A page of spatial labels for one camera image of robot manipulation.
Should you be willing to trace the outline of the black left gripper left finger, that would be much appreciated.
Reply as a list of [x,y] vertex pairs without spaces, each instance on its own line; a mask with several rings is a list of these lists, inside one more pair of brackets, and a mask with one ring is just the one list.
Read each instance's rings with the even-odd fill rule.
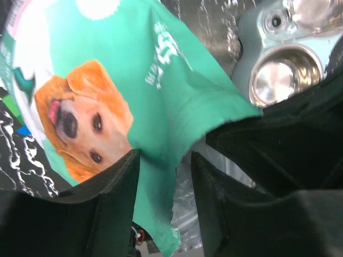
[[1,256],[139,256],[132,229],[140,152],[61,192],[1,191]]

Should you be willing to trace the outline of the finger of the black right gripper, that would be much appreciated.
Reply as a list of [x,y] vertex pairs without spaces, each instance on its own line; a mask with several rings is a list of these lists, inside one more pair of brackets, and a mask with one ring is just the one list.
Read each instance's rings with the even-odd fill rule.
[[265,191],[342,188],[342,73],[264,110],[226,123],[206,143]]

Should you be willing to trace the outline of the green pet food bag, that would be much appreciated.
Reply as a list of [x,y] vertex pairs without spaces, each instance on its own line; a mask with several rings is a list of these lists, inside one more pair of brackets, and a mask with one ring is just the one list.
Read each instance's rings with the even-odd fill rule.
[[170,223],[181,159],[225,122],[261,115],[160,1],[14,1],[1,87],[72,186],[141,151],[133,220],[164,256],[181,240]]

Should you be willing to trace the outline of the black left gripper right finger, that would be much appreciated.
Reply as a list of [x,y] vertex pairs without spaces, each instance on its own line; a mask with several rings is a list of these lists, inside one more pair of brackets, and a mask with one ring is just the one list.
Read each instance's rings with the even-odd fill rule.
[[277,198],[194,152],[191,174],[205,256],[342,256],[342,191]]

